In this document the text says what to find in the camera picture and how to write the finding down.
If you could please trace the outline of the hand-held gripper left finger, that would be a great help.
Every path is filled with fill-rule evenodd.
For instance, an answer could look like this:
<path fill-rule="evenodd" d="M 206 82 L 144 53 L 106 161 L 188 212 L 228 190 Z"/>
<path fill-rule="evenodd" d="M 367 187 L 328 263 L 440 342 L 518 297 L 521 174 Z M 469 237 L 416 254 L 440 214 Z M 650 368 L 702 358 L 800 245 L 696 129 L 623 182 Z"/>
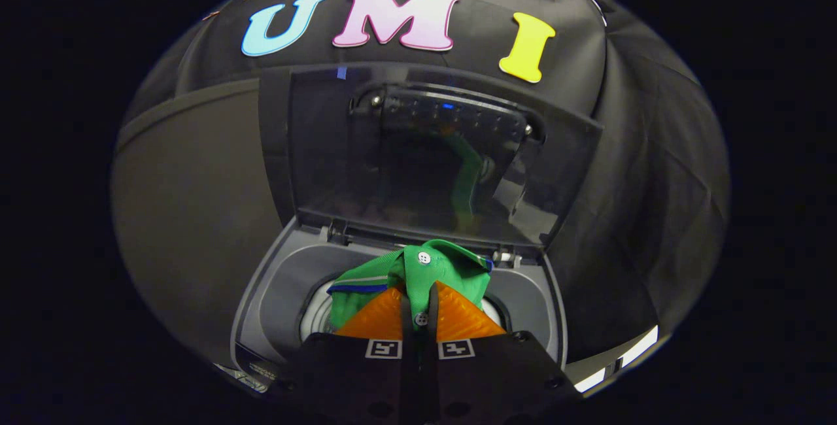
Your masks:
<path fill-rule="evenodd" d="M 269 401 L 288 424 L 410 424 L 419 350 L 404 285 L 386 289 L 335 333 L 309 335 L 280 367 Z"/>

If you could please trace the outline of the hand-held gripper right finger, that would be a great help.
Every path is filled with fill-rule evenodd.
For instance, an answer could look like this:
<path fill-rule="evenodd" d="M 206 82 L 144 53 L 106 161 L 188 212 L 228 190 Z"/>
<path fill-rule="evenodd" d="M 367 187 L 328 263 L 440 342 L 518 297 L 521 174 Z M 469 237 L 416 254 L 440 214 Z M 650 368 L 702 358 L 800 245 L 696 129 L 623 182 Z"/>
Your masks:
<path fill-rule="evenodd" d="M 428 302 L 427 423 L 543 424 L 582 400 L 531 332 L 503 330 L 442 282 Z"/>

